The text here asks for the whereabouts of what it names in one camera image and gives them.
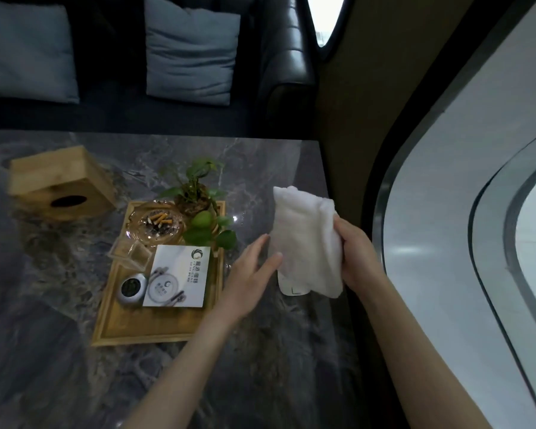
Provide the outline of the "person's right hand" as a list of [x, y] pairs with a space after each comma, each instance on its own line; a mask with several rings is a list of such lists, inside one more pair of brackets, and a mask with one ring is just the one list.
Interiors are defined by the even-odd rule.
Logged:
[[378, 288], [386, 281], [384, 272], [372, 242], [362, 230], [360, 248], [344, 248], [342, 279], [362, 300], [370, 290]]

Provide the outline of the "person's left hand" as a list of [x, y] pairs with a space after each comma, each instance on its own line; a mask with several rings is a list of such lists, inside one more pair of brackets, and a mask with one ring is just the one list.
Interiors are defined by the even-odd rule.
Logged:
[[259, 256], [268, 240], [268, 234], [261, 235], [232, 265], [225, 288], [214, 309], [215, 317], [221, 324], [235, 326], [253, 311], [263, 296], [267, 286], [254, 285], [251, 276], [262, 266], [259, 265]]

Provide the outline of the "white towel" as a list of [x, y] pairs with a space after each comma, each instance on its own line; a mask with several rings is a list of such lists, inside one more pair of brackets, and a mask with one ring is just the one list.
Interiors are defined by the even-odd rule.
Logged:
[[290, 297], [315, 292], [337, 299], [343, 292], [343, 248], [334, 229], [334, 201], [294, 186], [275, 186], [272, 192], [269, 255], [283, 255], [277, 271], [280, 292]]

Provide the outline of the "person's right forearm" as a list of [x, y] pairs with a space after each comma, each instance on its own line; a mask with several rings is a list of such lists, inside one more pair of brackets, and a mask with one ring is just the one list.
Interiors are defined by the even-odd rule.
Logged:
[[357, 294], [410, 429], [492, 429], [387, 276], [360, 274]]

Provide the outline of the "person's left forearm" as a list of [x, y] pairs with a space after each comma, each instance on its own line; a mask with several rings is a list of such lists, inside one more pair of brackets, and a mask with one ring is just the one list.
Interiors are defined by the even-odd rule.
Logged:
[[209, 313], [121, 429], [187, 429], [236, 321], [219, 308]]

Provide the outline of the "white printed card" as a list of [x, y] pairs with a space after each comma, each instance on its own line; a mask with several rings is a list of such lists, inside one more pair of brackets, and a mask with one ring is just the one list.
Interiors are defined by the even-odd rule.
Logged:
[[208, 246], [158, 245], [143, 306], [203, 308], [210, 254]]

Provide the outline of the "small green potted plant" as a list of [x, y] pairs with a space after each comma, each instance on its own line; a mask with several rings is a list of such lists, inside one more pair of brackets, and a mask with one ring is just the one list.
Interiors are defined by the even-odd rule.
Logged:
[[174, 164], [165, 165], [159, 171], [163, 177], [175, 180], [175, 184], [161, 191], [158, 197], [172, 200], [183, 216], [185, 229], [181, 239], [186, 245], [208, 246], [214, 252], [229, 251], [236, 246], [236, 232], [230, 228], [232, 221], [220, 212], [218, 200], [224, 193], [202, 182], [223, 167], [216, 159], [197, 158], [186, 168], [184, 178]]

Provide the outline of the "wooden tray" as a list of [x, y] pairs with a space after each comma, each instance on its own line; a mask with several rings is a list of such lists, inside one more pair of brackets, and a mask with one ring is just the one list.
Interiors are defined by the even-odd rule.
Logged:
[[115, 257], [99, 306], [91, 345], [125, 346], [187, 341], [223, 289], [225, 250], [188, 246], [180, 234], [151, 232], [147, 218], [173, 204], [129, 202], [120, 236], [129, 243]]

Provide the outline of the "glass ashtray with cigarette butts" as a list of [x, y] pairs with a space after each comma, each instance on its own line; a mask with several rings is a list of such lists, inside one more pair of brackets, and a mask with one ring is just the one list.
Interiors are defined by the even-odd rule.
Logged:
[[153, 201], [133, 207], [124, 234], [149, 248], [174, 245], [185, 230], [185, 217], [173, 203]]

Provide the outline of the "round silver call button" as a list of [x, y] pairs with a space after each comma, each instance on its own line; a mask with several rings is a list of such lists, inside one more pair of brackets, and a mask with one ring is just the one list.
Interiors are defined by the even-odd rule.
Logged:
[[126, 277], [120, 282], [116, 299], [121, 305], [141, 307], [148, 286], [148, 278], [143, 273]]

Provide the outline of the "clear acrylic card holder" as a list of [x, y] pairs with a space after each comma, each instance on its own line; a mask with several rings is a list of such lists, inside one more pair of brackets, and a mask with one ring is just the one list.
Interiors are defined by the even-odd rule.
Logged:
[[135, 239], [119, 237], [114, 241], [107, 257], [117, 262], [119, 265], [144, 271], [152, 259], [153, 252]]

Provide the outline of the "dark leather sofa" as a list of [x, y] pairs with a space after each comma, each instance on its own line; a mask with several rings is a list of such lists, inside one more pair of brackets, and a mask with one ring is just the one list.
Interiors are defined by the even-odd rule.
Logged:
[[79, 103], [0, 98], [0, 129], [303, 139], [317, 92], [305, 0], [165, 0], [241, 16], [229, 106], [146, 94], [144, 0], [0, 0], [64, 6]]

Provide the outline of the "wooden tissue box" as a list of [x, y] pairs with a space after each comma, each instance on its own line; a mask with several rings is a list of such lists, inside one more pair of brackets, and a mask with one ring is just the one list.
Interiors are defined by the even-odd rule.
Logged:
[[18, 208], [54, 221], [96, 217], [117, 207], [110, 175], [84, 146], [12, 159], [8, 194]]

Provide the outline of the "grey-blue cushion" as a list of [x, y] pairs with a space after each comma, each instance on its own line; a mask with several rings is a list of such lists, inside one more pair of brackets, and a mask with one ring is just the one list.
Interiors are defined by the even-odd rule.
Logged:
[[80, 102], [64, 6], [0, 1], [0, 98]]
[[144, 0], [146, 94], [229, 106], [241, 16]]

